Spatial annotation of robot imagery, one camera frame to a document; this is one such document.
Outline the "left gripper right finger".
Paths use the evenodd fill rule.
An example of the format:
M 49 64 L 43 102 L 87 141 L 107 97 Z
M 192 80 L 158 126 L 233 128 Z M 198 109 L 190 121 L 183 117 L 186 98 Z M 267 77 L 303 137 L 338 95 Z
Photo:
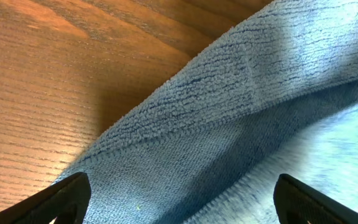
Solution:
M 358 224 L 358 213 L 288 175 L 280 174 L 273 192 L 281 224 Z

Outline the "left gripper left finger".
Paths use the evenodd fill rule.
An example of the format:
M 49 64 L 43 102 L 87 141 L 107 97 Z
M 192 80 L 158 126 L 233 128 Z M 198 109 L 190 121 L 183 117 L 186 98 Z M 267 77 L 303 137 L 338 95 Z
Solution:
M 82 224 L 91 197 L 88 176 L 77 172 L 0 212 L 0 224 Z

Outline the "blue microfiber cloth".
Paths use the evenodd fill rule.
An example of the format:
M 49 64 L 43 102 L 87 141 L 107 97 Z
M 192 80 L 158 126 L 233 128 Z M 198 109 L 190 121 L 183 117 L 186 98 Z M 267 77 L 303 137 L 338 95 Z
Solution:
M 86 223 L 277 223 L 287 173 L 358 212 L 358 0 L 279 0 L 205 48 L 62 172 Z

